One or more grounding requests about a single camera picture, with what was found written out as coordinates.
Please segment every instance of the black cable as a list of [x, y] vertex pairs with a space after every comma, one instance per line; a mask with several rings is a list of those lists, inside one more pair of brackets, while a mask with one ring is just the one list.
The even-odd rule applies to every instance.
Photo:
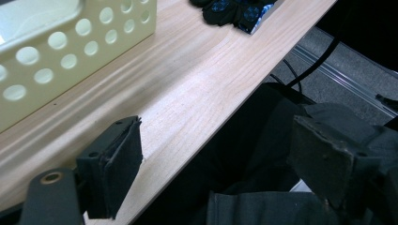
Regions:
[[[297, 72], [293, 69], [293, 67], [287, 62], [287, 60], [283, 60], [283, 62], [289, 67], [290, 71], [293, 73], [293, 76], [295, 76], [295, 79], [299, 76]], [[298, 91], [302, 94], [302, 86], [301, 82], [298, 81]]]
[[284, 85], [284, 82], [281, 79], [279, 79], [279, 77], [275, 76], [272, 73], [270, 73], [269, 76], [271, 76], [271, 78], [275, 79], [275, 81], [277, 81], [278, 83], [281, 83]]
[[326, 59], [333, 53], [333, 51], [336, 49], [337, 45], [340, 42], [341, 36], [344, 33], [344, 30], [346, 29], [347, 21], [351, 17], [351, 14], [353, 10], [356, 8], [355, 5], [359, 2], [359, 0], [353, 0], [350, 9], [348, 10], [347, 14], [345, 14], [345, 17], [343, 19], [342, 24], [340, 25], [335, 38], [333, 41], [330, 43], [328, 48], [325, 50], [325, 52], [316, 60], [315, 63], [313, 63], [312, 66], [310, 66], [307, 70], [305, 70], [301, 75], [299, 75], [295, 80], [292, 82], [288, 83], [288, 87], [292, 87], [308, 77], [310, 74], [312, 74], [317, 68], [319, 68], [325, 61]]

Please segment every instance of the light wood grain surface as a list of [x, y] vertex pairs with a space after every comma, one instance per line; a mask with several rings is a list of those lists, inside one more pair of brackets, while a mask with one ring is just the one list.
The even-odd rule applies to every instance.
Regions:
[[0, 134], [0, 210], [21, 202], [36, 174], [73, 167], [114, 121], [139, 115], [137, 178], [116, 220], [87, 222], [132, 221], [335, 0], [279, 2], [249, 36], [206, 25], [188, 0], [160, 0], [154, 35]]

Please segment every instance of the gray carpet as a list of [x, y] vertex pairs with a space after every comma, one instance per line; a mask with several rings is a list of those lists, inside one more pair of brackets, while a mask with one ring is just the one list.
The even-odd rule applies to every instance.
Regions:
[[[319, 57], [329, 46], [331, 40], [332, 38], [328, 34], [315, 27], [298, 43], [298, 47]], [[290, 52], [285, 59], [297, 74], [301, 74], [311, 65], [297, 56], [294, 51]], [[331, 79], [322, 69], [318, 69], [301, 82], [304, 95], [318, 103], [344, 104], [357, 116], [373, 125], [383, 125], [392, 119], [394, 114], [386, 113], [382, 104], [377, 106], [373, 95], [380, 94], [386, 98], [398, 99], [398, 79], [395, 72], [380, 67], [344, 44], [339, 44], [326, 64], [335, 68], [338, 73], [344, 74], [347, 79], [352, 80], [358, 89], [362, 90], [360, 92], [362, 95], [353, 91], [352, 88], [344, 86], [341, 82]], [[284, 83], [289, 83], [294, 79], [292, 72], [284, 62], [281, 62], [271, 73]], [[267, 76], [265, 82], [275, 82], [275, 80]]]

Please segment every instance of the white plastic basket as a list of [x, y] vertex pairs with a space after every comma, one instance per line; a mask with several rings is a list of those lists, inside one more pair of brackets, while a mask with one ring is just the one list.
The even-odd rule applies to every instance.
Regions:
[[156, 0], [0, 5], [0, 132], [153, 34], [156, 5]]

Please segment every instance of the screw hole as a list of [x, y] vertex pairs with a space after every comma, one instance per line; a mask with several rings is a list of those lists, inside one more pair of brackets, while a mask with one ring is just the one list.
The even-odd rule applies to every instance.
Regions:
[[61, 172], [51, 172], [40, 179], [42, 185], [50, 185], [62, 179]]

